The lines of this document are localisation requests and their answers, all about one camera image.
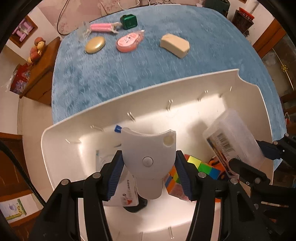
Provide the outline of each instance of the green square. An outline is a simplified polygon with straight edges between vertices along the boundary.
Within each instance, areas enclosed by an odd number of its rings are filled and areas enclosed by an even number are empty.
[[[206,173],[208,175],[210,174],[211,169],[212,169],[212,167],[208,166],[205,163],[201,163],[200,166],[198,167],[199,172],[204,172],[204,173]]]

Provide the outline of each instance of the wooden door frame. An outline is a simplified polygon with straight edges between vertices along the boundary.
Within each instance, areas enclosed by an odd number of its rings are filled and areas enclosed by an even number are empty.
[[[284,36],[286,31],[274,19],[260,38],[253,44],[260,58],[263,58]]]

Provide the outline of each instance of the clear plastic container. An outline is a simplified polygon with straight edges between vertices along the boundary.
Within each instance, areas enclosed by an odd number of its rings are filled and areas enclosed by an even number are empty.
[[[228,162],[237,158],[259,169],[264,155],[245,123],[233,109],[227,109],[204,131],[203,137],[213,148],[230,178],[238,178]]]

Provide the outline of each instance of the round hole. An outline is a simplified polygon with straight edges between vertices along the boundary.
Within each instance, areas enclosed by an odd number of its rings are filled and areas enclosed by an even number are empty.
[[[174,144],[174,138],[172,136],[166,136],[163,138],[163,143],[166,146],[171,146],[172,144]]]

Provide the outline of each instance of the floor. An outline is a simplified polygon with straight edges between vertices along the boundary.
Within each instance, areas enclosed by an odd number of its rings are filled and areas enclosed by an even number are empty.
[[[23,135],[25,159],[31,181],[45,201],[53,190],[45,169],[40,143],[43,131],[52,124],[50,106],[25,97],[21,99],[18,133]]]

